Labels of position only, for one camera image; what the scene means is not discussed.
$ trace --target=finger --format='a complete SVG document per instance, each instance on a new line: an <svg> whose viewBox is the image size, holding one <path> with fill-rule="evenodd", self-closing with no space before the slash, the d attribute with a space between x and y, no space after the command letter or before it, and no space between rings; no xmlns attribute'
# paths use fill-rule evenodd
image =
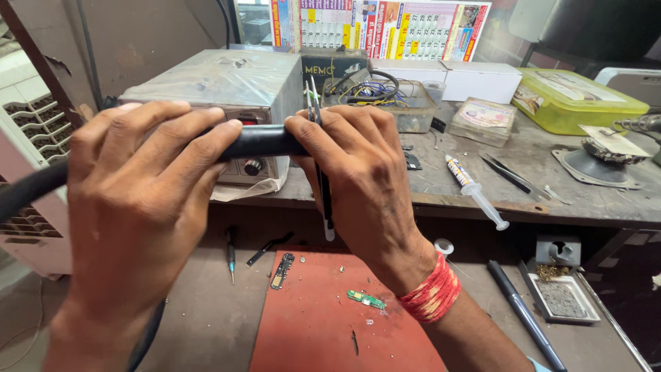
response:
<svg viewBox="0 0 661 372"><path fill-rule="evenodd" d="M328 111L321 111L321 122L324 132L347 153L360 151L369 146L369 142L362 136L342 115Z"/></svg>
<svg viewBox="0 0 661 372"><path fill-rule="evenodd" d="M285 129L307 150L326 174L335 173L348 155L319 125L301 116L285 119Z"/></svg>
<svg viewBox="0 0 661 372"><path fill-rule="evenodd" d="M101 111L92 120L76 130L69 139L69 184L84 180L94 169L106 133L112 121L141 103L133 102Z"/></svg>
<svg viewBox="0 0 661 372"><path fill-rule="evenodd" d="M120 169L136 152L149 129L188 111L190 105L186 101L154 101L113 118L98 166L105 172Z"/></svg>
<svg viewBox="0 0 661 372"><path fill-rule="evenodd" d="M181 153L181 150L197 135L225 118L220 107L195 110L176 119L164 122L140 146L127 166L140 172L158 175Z"/></svg>
<svg viewBox="0 0 661 372"><path fill-rule="evenodd" d="M185 234L201 235L204 232L194 231L194 229L199 228L199 226L206 226L209 199L214 191L214 186L218 177L228 169L228 162L212 165L193 187L182 212L182 224Z"/></svg>
<svg viewBox="0 0 661 372"><path fill-rule="evenodd" d="M351 124L366 140L377 146L386 145L381 132L376 127L370 109L375 107L351 107L348 105L337 105L329 107L328 111L341 115Z"/></svg>
<svg viewBox="0 0 661 372"><path fill-rule="evenodd" d="M242 128L240 121L230 120L191 141L159 175L158 183L165 190L165 195L185 201L204 172L236 141Z"/></svg>
<svg viewBox="0 0 661 372"><path fill-rule="evenodd" d="M317 210L323 213L323 208L321 206L321 192L319 191L319 180L317 179L317 167L315 167L315 160L309 156L292 156L292 160L299 167L301 167L305 173L305 178L307 178L307 181L310 182L310 187L312 187L312 196L315 198Z"/></svg>
<svg viewBox="0 0 661 372"><path fill-rule="evenodd" d="M381 132L385 143L393 150L401 151L402 145L399 142L399 132L397 132L397 123L393 114L374 106L368 106L365 110L369 112L372 120L374 120L374 124Z"/></svg>

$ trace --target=red mat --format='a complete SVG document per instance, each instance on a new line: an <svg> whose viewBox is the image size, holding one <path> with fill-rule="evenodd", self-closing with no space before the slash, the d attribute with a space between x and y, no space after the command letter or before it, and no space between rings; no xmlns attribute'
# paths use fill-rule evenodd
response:
<svg viewBox="0 0 661 372"><path fill-rule="evenodd" d="M284 246L276 254L274 275L283 254L295 260L282 288L268 289L251 372L445 371L420 324L363 261L352 254L304 251L310 249L318 251ZM349 299L349 289L384 301L385 314Z"/></svg>

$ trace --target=yellow plastic box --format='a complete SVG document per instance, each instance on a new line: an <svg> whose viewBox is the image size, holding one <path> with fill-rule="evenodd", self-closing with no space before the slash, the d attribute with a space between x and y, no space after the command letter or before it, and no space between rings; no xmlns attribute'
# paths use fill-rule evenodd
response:
<svg viewBox="0 0 661 372"><path fill-rule="evenodd" d="M649 105L565 70L519 68L524 77L512 104L545 130L586 136L578 124L610 126L615 120L641 116Z"/></svg>

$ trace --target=calendar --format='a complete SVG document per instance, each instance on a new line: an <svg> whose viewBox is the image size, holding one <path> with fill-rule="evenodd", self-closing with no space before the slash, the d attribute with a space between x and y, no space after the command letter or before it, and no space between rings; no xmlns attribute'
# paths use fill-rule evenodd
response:
<svg viewBox="0 0 661 372"><path fill-rule="evenodd" d="M470 61L489 9L490 3L465 1L272 0L273 45Z"/></svg>

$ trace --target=right hand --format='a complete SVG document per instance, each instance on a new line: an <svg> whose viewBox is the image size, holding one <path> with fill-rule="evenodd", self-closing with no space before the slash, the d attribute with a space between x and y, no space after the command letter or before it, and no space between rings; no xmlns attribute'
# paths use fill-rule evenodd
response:
<svg viewBox="0 0 661 372"><path fill-rule="evenodd" d="M321 209L316 161L326 173L337 232L351 252L398 297L421 284L436 265L433 245L418 230L406 161L392 114L376 107L333 106L323 128L299 111L285 120L312 158L303 168Z"/></svg>

